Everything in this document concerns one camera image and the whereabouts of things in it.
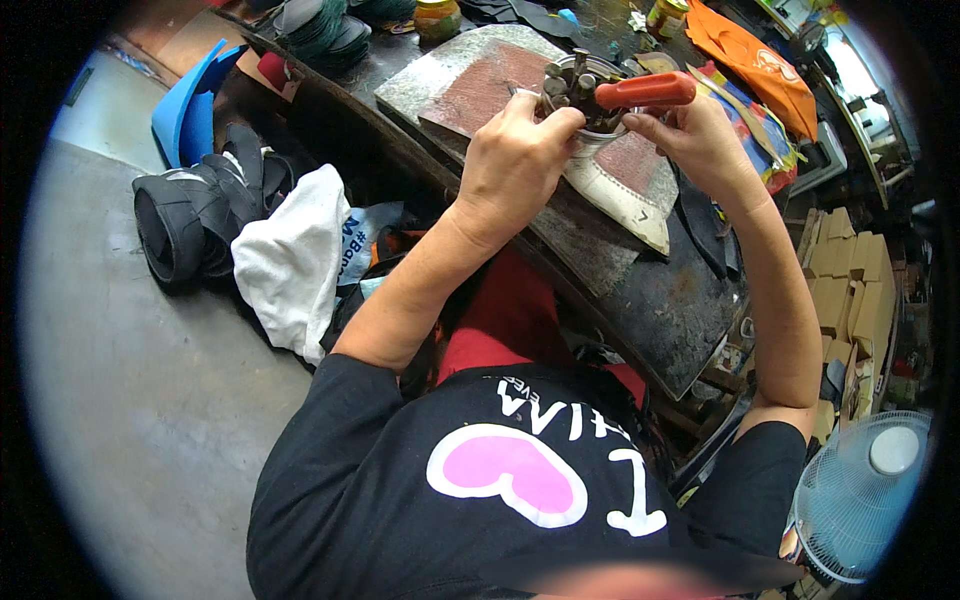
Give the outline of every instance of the woman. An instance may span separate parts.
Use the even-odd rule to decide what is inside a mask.
[[[556,188],[585,120],[561,108],[537,123],[536,102],[518,93],[477,132],[456,202],[317,369],[257,485],[248,573],[258,597],[502,597],[511,592],[478,571],[538,550],[717,547],[776,556],[813,427],[820,332],[777,208],[709,97],[673,107],[673,127],[649,115],[623,119],[724,209],[750,285],[754,405],[682,511],[605,414],[604,394],[570,376],[572,357],[543,300],[552,291],[516,256],[494,261],[480,293],[510,304],[499,328],[512,331],[511,341],[468,313],[442,384],[401,400],[396,373],[447,297]]]

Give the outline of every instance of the red handle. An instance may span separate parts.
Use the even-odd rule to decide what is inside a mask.
[[[697,82],[681,71],[644,75],[617,82],[600,84],[593,93],[597,104],[614,108],[687,105],[697,95]]]

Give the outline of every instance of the orange bag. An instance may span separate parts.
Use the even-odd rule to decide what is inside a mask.
[[[728,18],[699,0],[687,0],[686,35],[743,78],[783,125],[817,141],[817,107],[793,65]]]

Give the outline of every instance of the fan grille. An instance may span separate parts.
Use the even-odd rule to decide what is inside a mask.
[[[797,532],[807,556],[827,575],[863,583],[897,533],[923,469],[930,417],[892,411],[835,433],[810,461],[794,495]],[[920,439],[917,460],[904,473],[883,475],[870,464],[870,446],[890,427]]]

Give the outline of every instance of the hand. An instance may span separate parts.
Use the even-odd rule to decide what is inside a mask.
[[[719,102],[697,94],[688,105],[668,107],[667,123],[650,114],[623,117],[627,129],[657,144],[658,153],[676,162],[724,211],[745,213],[769,200]]]
[[[499,249],[537,216],[573,152],[571,136],[586,124],[570,107],[536,123],[537,101],[519,91],[467,148],[460,194],[447,212],[481,245]]]

